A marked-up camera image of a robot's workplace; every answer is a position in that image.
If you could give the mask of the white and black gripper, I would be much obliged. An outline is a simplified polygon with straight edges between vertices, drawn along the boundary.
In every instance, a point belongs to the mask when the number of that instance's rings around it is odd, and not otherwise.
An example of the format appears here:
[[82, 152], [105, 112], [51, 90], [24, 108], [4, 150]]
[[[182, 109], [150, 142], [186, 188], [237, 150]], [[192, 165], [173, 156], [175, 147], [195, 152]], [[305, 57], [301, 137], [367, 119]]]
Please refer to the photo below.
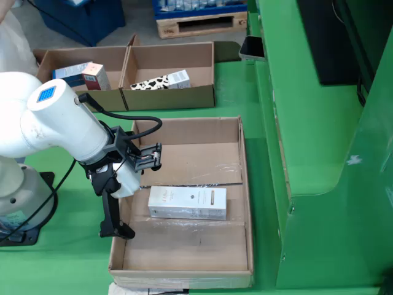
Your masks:
[[120, 219], [120, 198], [133, 195], [140, 187], [141, 172], [135, 171], [132, 158], [105, 156], [93, 163], [79, 161], [96, 195], [102, 195], [104, 220], [100, 223], [99, 236], [131, 240], [135, 231]]

